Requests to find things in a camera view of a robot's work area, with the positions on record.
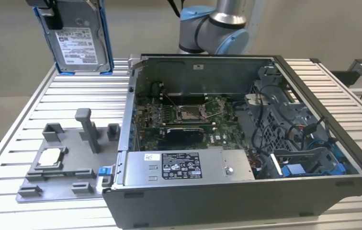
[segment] hard drive label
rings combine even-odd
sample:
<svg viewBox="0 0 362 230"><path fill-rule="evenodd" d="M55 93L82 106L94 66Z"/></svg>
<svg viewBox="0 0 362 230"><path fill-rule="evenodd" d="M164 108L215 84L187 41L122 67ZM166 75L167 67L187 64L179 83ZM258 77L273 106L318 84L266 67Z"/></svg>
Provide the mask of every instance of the hard drive label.
<svg viewBox="0 0 362 230"><path fill-rule="evenodd" d="M67 65L96 65L98 57L90 28L66 27L56 32Z"/></svg>
<svg viewBox="0 0 362 230"><path fill-rule="evenodd" d="M163 153L163 178L197 179L202 178L202 167L198 152Z"/></svg>

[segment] white sticker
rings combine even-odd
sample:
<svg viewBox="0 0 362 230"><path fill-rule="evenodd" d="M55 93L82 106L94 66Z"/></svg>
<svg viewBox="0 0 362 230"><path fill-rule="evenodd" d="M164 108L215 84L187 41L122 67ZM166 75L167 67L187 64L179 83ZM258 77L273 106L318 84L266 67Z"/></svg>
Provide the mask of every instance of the white sticker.
<svg viewBox="0 0 362 230"><path fill-rule="evenodd" d="M56 31L67 65L96 65L98 56L90 28L64 27Z"/></svg>
<svg viewBox="0 0 362 230"><path fill-rule="evenodd" d="M160 160L160 154L159 153L144 154L144 160L146 161L159 161Z"/></svg>
<svg viewBox="0 0 362 230"><path fill-rule="evenodd" d="M194 69L194 70L205 69L205 65L203 65L203 64L194 65L194 66L193 66L193 69Z"/></svg>

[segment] gray plastic part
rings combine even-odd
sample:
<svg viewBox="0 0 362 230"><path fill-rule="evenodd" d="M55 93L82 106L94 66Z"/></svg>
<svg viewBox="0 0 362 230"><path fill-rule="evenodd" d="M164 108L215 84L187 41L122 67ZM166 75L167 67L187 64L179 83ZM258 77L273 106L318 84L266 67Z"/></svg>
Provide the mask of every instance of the gray plastic part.
<svg viewBox="0 0 362 230"><path fill-rule="evenodd" d="M92 193L92 187L88 182L72 183L72 192L75 194Z"/></svg>
<svg viewBox="0 0 362 230"><path fill-rule="evenodd" d="M36 186L22 186L19 188L18 194L22 197L40 196L40 192L42 192L42 189L40 189L40 187L38 185Z"/></svg>
<svg viewBox="0 0 362 230"><path fill-rule="evenodd" d="M96 174L94 173L92 169L78 169L75 176L78 179L88 179L88 178L95 178Z"/></svg>
<svg viewBox="0 0 362 230"><path fill-rule="evenodd" d="M47 142L60 142L58 134L64 133L59 123L48 123L43 129L42 135Z"/></svg>
<svg viewBox="0 0 362 230"><path fill-rule="evenodd" d="M92 153L100 152L100 145L98 142L98 129L95 124L91 122L91 109L80 108L76 110L75 119L82 123L84 136L91 146Z"/></svg>
<svg viewBox="0 0 362 230"><path fill-rule="evenodd" d="M27 195L28 193L22 191L16 196L16 201L43 202L102 197L102 194L95 192L98 180L102 180L98 178L96 172L100 167L114 165L118 158L119 141L107 134L107 132L112 133L112 130L118 130L118 124L110 124L108 127L95 130L100 146L98 154L92 153L88 142L80 138L82 129L66 129L63 133L58 133L59 145L56 142L44 140L22 185L22 188L38 186L42 189L40 195L34 195L34 193ZM48 148L68 149L63 153L63 157L59 157L59 162L52 166L52 170L38 167L43 150ZM84 192L83 187L79 188L79 186L76 190L72 190L74 183L88 183L90 186L86 189L91 188L92 192Z"/></svg>
<svg viewBox="0 0 362 230"><path fill-rule="evenodd" d="M110 141L119 140L120 137L120 126L119 124L107 125L107 137Z"/></svg>

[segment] hard drive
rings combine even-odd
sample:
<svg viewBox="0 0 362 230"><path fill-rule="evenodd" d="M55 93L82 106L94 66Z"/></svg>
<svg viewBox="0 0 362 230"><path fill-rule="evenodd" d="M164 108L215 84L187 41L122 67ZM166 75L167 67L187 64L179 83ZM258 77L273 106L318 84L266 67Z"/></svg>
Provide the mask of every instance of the hard drive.
<svg viewBox="0 0 362 230"><path fill-rule="evenodd" d="M27 0L62 74L111 74L114 63L103 0Z"/></svg>

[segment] blue latch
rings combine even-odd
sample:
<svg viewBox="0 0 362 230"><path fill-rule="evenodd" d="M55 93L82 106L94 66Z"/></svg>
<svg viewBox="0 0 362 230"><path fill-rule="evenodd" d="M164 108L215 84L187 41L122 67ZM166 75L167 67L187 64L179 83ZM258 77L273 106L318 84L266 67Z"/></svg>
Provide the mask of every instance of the blue latch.
<svg viewBox="0 0 362 230"><path fill-rule="evenodd" d="M110 176L111 175L111 167L100 167L98 175L99 176Z"/></svg>

